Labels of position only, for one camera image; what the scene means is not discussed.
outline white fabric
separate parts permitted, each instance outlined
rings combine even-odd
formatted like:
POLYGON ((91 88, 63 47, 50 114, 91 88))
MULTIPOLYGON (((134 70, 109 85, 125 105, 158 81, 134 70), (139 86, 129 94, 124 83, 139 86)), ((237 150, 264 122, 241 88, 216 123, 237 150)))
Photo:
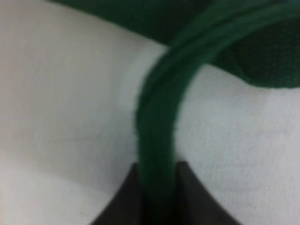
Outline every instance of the white fabric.
MULTIPOLYGON (((78 11, 0 0, 0 225, 87 225, 136 160, 141 83, 165 47, 78 11)), ((300 90, 206 66, 176 132, 187 160, 245 225, 300 221, 300 90)))

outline green fabric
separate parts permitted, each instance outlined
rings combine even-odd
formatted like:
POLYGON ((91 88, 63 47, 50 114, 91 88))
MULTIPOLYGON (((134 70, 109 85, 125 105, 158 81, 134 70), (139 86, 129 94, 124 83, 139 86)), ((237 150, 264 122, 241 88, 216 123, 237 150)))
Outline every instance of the green fabric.
POLYGON ((170 46, 136 114, 141 182, 157 218, 173 208, 174 124, 199 67, 212 63, 260 87, 300 86, 300 0, 56 1, 170 46))

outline green cloth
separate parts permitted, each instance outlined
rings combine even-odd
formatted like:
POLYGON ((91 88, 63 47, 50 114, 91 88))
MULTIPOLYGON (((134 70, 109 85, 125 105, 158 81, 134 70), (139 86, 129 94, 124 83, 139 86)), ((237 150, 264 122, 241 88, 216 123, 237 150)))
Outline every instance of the green cloth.
POLYGON ((54 0, 170 46, 136 114, 141 182, 162 218, 173 208, 173 130, 196 71, 212 63, 249 84, 300 86, 300 0, 54 0))

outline green knit fabric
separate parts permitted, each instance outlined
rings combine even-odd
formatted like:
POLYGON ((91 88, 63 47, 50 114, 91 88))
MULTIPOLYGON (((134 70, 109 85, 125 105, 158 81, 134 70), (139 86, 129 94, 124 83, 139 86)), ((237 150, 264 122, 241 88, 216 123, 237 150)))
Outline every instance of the green knit fabric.
POLYGON ((300 0, 55 0, 170 46, 136 114, 141 182, 157 218, 173 208, 173 130, 196 71, 212 63, 249 84, 300 86, 300 0))

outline green strap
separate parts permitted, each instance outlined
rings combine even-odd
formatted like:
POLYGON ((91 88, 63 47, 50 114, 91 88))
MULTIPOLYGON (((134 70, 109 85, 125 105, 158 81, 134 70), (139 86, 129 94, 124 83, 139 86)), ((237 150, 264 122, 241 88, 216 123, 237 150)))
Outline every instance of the green strap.
POLYGON ((57 1, 170 45, 145 81, 136 114, 141 182, 157 218, 173 208, 174 124, 203 64, 255 86, 300 86, 300 0, 57 1))

